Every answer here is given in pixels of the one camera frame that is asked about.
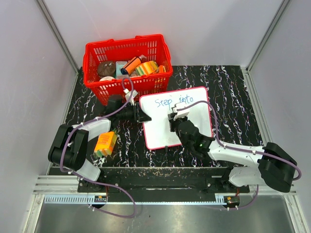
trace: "red plastic basket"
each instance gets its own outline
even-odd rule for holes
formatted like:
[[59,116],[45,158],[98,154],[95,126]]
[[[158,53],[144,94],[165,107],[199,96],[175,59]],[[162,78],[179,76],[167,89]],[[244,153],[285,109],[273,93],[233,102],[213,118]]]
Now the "red plastic basket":
[[[107,104],[110,95],[120,94],[124,97],[121,80],[99,82],[97,66],[103,61],[129,61],[142,54],[147,57],[147,61],[154,60],[158,65],[164,65],[166,72],[131,78],[134,89],[138,92],[135,99],[138,100],[142,95],[166,91],[173,68],[170,51],[161,34],[88,43],[83,57],[84,85],[93,91],[103,105]],[[131,90],[128,81],[124,82],[124,85]]]

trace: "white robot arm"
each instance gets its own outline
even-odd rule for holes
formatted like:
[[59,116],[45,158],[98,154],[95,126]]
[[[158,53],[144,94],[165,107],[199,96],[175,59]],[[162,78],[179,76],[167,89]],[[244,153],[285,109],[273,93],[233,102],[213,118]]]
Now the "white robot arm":
[[[105,108],[105,114],[110,114],[122,106],[122,96],[112,95],[108,100]],[[97,181],[101,175],[101,170],[93,166],[91,162],[86,159],[87,144],[91,139],[99,136],[102,133],[109,132],[115,127],[115,123],[119,120],[133,120],[137,123],[142,123],[151,120],[140,108],[138,103],[127,105],[121,111],[107,118],[96,117],[96,121],[87,125],[82,123],[82,127],[75,130],[70,143],[67,145],[66,153],[63,160],[63,166],[69,170],[75,171],[77,174],[85,177],[91,181]],[[69,134],[74,128],[79,125],[69,126],[63,124],[59,127],[51,149],[49,151],[48,159],[50,162],[60,165],[62,152],[66,144]]]
[[244,165],[232,168],[227,177],[234,186],[267,184],[280,192],[290,191],[297,163],[281,147],[271,142],[265,147],[235,145],[220,141],[218,135],[216,140],[202,135],[187,118],[190,107],[178,103],[168,114],[170,130],[177,134],[183,147],[201,159]]

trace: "basket handle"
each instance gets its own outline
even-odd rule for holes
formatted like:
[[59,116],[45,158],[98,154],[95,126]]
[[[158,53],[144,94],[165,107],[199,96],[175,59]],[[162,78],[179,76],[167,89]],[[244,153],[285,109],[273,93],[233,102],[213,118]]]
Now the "basket handle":
[[153,35],[137,35],[135,36],[135,39],[140,39],[140,38],[147,38],[147,37],[152,37],[155,35],[161,35],[161,34],[153,34]]
[[[146,37],[149,37],[148,35],[145,35],[145,36],[142,36],[142,35],[137,35],[135,36],[135,39],[140,39],[140,38],[146,38]],[[167,46],[167,44],[165,43],[165,41],[163,41],[163,45],[164,45],[164,49],[166,51],[166,54],[168,56],[168,60],[171,61],[171,54],[170,54],[170,51],[169,51],[169,47]]]
[[82,71],[85,73],[86,71],[84,70],[86,68],[86,53],[83,56],[83,62],[82,62]]
[[101,42],[114,42],[115,40],[114,39],[109,39],[109,40],[103,40]]

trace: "orange box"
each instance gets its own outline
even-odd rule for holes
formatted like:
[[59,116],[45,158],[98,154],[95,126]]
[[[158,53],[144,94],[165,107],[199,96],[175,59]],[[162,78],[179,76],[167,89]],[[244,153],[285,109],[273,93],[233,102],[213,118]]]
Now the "orange box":
[[94,155],[97,157],[111,155],[112,150],[115,146],[117,135],[115,132],[102,133],[98,137],[98,141],[94,150]]

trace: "black base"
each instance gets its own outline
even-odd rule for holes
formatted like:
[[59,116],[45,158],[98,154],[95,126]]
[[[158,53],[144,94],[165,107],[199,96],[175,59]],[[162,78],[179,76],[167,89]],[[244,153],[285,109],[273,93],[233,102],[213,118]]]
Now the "black base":
[[[297,165],[297,162],[275,143],[268,142],[263,149],[266,153],[275,155]],[[288,193],[291,190],[295,168],[268,156],[263,156],[262,159],[258,160],[258,163],[261,177],[270,188],[283,193]]]
[[[237,188],[222,188],[220,178],[226,168],[101,168],[105,183],[118,184],[137,202],[215,201],[214,193],[236,193]],[[239,188],[249,193],[248,186]],[[104,188],[82,181],[78,192],[103,192]],[[109,201],[130,201],[118,189],[109,189]]]

